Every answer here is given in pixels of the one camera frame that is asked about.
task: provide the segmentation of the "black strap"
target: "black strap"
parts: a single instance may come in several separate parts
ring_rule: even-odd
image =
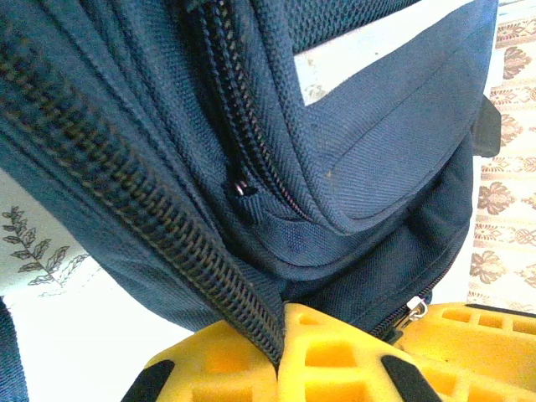
[[[483,306],[482,304],[466,304],[467,307],[477,308],[478,310],[486,310],[489,312],[501,312],[502,314],[513,314],[520,317],[536,318],[536,314],[531,312],[516,312],[515,310],[508,310],[506,308]]]
[[[472,135],[473,155],[495,157],[501,150],[501,113],[486,96],[482,99]]]
[[[441,402],[413,364],[390,355],[382,357],[382,364],[404,402]]]
[[[156,402],[174,367],[171,360],[163,360],[145,368],[121,402]]]
[[[26,378],[18,354],[17,334],[9,311],[0,298],[0,400],[27,402]]]

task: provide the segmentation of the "backpack strap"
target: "backpack strap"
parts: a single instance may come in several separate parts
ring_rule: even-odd
[[[29,401],[23,365],[18,354],[17,333],[2,298],[0,298],[0,400]]]

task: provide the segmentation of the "zipper pull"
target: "zipper pull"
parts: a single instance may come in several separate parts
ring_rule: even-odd
[[[235,182],[234,190],[239,197],[243,197],[245,195],[253,195],[257,192],[257,189],[255,187],[249,186],[248,183],[245,182],[245,180],[239,180],[238,182]]]
[[[419,321],[428,312],[428,305],[418,296],[412,297],[406,306],[410,309],[410,312],[395,325],[399,331],[403,331],[412,322]]]

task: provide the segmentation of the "metal zipper pull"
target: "metal zipper pull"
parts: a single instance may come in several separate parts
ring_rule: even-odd
[[[247,183],[244,180],[240,180],[239,182],[234,183],[234,189],[236,190],[236,193],[242,197],[246,193],[246,189],[248,188]]]
[[[404,330],[404,328],[412,322],[419,321],[428,312],[426,302],[418,296],[412,297],[411,300],[407,302],[406,306],[410,309],[410,312],[395,326],[396,329],[400,331]]]

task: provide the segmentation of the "black zipper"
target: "black zipper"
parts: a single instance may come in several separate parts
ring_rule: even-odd
[[[219,95],[229,137],[240,156],[242,178],[237,183],[245,182],[248,172],[251,173],[279,201],[288,205],[301,218],[311,221],[283,183],[263,137],[244,68],[240,40],[233,28],[230,2],[208,0],[197,6],[193,13],[199,23],[209,58],[209,75]]]
[[[0,16],[0,113],[140,235],[276,366],[283,327],[230,255],[114,126]]]
[[[436,287],[436,285],[445,277],[448,271],[451,269],[452,264],[454,264],[456,257],[452,259],[451,263],[441,272],[437,278],[435,278],[427,287],[420,291],[417,296],[419,298],[424,298],[431,290]],[[410,313],[410,309],[404,304],[402,307],[397,308],[392,313],[390,313],[384,320],[382,320],[372,331],[370,335],[378,339],[384,339],[391,329],[396,325],[397,322],[404,319]]]

